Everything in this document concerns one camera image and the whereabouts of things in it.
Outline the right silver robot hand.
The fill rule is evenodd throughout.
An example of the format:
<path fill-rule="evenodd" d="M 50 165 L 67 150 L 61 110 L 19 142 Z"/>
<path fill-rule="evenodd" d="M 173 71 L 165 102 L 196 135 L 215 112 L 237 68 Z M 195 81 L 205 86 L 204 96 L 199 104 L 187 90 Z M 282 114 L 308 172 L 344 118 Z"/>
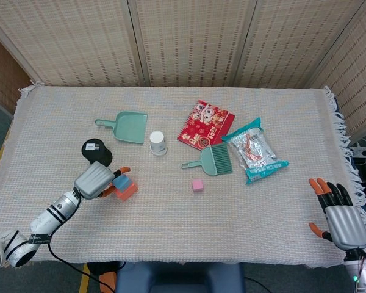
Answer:
<path fill-rule="evenodd" d="M 310 230 L 343 251 L 365 249 L 366 228 L 359 209 L 353 205 L 345 187 L 321 178 L 311 178 L 309 184 L 318 198 L 329 228 L 328 231 L 323 231 L 316 224 L 310 223 Z"/>

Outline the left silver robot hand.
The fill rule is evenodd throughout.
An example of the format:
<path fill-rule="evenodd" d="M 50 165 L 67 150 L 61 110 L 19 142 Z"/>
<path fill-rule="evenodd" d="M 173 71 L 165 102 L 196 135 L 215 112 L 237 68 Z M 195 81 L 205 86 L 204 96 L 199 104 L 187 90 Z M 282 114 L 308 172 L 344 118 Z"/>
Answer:
<path fill-rule="evenodd" d="M 94 162 L 74 181 L 74 192 L 86 200 L 107 197 L 116 189 L 113 180 L 130 170 L 121 167 L 113 172 L 102 163 Z"/>

